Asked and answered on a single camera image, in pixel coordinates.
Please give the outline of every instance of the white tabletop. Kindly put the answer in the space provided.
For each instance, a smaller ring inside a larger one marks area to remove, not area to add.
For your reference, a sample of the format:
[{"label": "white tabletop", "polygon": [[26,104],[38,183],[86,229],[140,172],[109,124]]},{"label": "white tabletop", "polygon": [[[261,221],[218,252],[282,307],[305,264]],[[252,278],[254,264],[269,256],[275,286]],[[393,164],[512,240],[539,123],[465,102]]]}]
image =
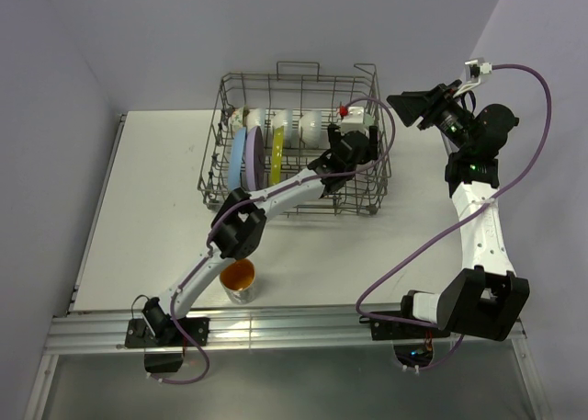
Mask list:
[{"label": "white tabletop", "polygon": [[[129,113],[75,311],[128,310],[137,295],[159,294],[193,266],[214,216],[197,191],[210,116],[209,110]],[[372,282],[457,220],[444,181],[447,155],[439,132],[398,124],[389,193],[378,214],[271,221],[250,257],[260,280],[250,306],[355,303]],[[399,302],[410,289],[439,292],[460,269],[454,233],[367,302]],[[231,306],[217,280],[194,305]]]}]

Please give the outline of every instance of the white wall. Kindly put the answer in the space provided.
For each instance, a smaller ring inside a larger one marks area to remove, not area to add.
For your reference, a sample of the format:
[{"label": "white wall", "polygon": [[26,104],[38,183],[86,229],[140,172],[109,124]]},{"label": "white wall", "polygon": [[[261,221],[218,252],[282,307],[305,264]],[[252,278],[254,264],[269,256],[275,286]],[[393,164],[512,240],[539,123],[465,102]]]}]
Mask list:
[{"label": "white wall", "polygon": [[116,126],[47,0],[0,0],[0,416],[71,295]]},{"label": "white wall", "polygon": [[427,88],[460,72],[498,0],[51,1],[122,110],[211,108],[228,71],[287,59]]},{"label": "white wall", "polygon": [[[528,178],[501,199],[504,236],[531,298],[523,313],[555,418],[586,418],[588,397],[588,0],[500,0],[475,49],[494,63],[536,67],[553,93],[545,151]],[[480,102],[522,118],[501,152],[503,184],[535,151],[545,102],[533,77],[498,71]]]}]

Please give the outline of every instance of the metal wire basket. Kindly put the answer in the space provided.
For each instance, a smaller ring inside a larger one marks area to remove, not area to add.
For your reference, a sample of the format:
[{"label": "metal wire basket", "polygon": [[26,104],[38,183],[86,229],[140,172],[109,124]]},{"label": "metal wire basket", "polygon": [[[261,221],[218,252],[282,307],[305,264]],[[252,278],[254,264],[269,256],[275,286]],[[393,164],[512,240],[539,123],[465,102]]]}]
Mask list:
[{"label": "metal wire basket", "polygon": [[[286,73],[286,69],[298,72]],[[327,126],[338,120],[341,104],[359,96],[379,99],[379,85],[376,65],[354,64],[354,74],[327,75],[321,73],[317,62],[278,62],[275,74],[229,73],[220,80],[219,93],[210,122],[206,152],[200,168],[198,190],[204,203],[211,210],[217,209],[227,198],[229,159],[232,148],[232,128],[228,118],[235,108],[265,108],[266,121],[266,186],[269,186],[269,167],[272,142],[271,119],[282,109],[293,109],[293,132],[291,147],[284,149],[281,179],[285,180],[304,169],[329,148],[325,140]],[[388,146],[384,125],[384,112],[373,102],[360,103],[379,129],[380,154]],[[308,149],[298,135],[300,117],[310,110],[322,112],[322,136],[319,149]],[[343,212],[374,215],[378,212],[384,196],[388,193],[390,160],[386,158],[366,172],[349,180],[333,195],[316,201],[300,204],[287,214]]]}]

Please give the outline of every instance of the yellow plate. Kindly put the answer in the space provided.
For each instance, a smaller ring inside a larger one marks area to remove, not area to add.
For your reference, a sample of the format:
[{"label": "yellow plate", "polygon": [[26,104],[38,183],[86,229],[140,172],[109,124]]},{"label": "yellow plate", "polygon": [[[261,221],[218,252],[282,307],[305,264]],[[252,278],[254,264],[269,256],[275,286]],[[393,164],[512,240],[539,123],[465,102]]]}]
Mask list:
[{"label": "yellow plate", "polygon": [[284,126],[274,129],[274,145],[272,148],[272,168],[269,171],[269,185],[280,182],[282,171],[282,152],[284,150]]}]

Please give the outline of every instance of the orange cup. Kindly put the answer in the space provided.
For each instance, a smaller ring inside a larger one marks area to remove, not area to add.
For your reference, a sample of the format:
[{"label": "orange cup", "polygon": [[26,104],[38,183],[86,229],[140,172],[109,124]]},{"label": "orange cup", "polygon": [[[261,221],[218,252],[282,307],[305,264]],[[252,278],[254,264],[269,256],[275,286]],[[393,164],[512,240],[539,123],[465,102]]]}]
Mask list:
[{"label": "orange cup", "polygon": [[235,261],[220,273],[220,284],[233,303],[255,299],[255,267],[248,259]]}]

